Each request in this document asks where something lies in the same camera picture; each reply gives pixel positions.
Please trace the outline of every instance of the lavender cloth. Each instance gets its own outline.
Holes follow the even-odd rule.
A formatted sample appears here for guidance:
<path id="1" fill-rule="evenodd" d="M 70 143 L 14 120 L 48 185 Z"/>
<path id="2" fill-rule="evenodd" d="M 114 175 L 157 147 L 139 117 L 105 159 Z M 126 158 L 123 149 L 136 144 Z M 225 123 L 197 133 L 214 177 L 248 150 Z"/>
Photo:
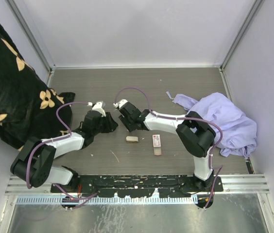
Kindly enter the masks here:
<path id="1" fill-rule="evenodd" d="M 173 102 L 186 110 L 197 112 L 203 119 L 215 123 L 222 129 L 223 139 L 218 145 L 221 155 L 227 157 L 234 154 L 247 158 L 256 149 L 257 124 L 223 94 L 213 93 L 200 101 L 178 94 Z M 217 142 L 220 133 L 211 127 L 216 132 Z"/>

